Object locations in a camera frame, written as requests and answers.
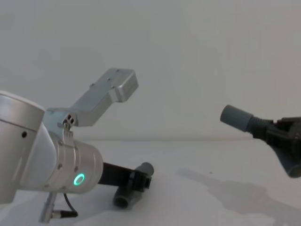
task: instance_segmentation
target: black cable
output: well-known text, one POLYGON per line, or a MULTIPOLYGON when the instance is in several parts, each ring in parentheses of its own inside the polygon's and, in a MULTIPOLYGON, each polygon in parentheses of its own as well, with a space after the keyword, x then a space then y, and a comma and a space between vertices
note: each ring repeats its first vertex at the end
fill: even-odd
POLYGON ((71 203, 70 203, 70 201, 69 201, 69 199, 68 199, 66 193, 64 193, 64 198, 65 198, 66 203, 67 203, 67 205, 69 206, 69 208, 70 208, 73 212, 76 212, 76 213, 77 213, 77 211, 76 211, 76 210, 74 209, 74 207, 71 205, 71 203))

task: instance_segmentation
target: black robotic tool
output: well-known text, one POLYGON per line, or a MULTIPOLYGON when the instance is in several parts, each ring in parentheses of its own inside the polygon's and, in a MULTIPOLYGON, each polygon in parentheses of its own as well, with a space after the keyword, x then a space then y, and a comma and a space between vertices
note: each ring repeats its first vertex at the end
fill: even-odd
POLYGON ((301 117, 264 120, 228 105, 221 121, 264 141, 275 151, 289 177, 301 177, 301 117))

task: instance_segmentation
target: gray plastic part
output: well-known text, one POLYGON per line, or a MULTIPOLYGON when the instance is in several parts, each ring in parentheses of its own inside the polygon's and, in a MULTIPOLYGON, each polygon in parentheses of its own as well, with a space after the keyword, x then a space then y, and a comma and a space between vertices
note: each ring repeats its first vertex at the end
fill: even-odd
MULTIPOLYGON (((136 170, 147 173, 150 176, 154 174, 154 168, 148 162, 142 163, 136 170)), ((129 186, 119 187, 113 199, 114 205, 126 209, 135 198, 135 193, 129 186)))
POLYGON ((221 121, 241 130, 243 132, 247 131, 250 120, 253 118, 253 115, 244 112, 238 108, 235 108, 231 105, 227 105, 221 115, 221 121))

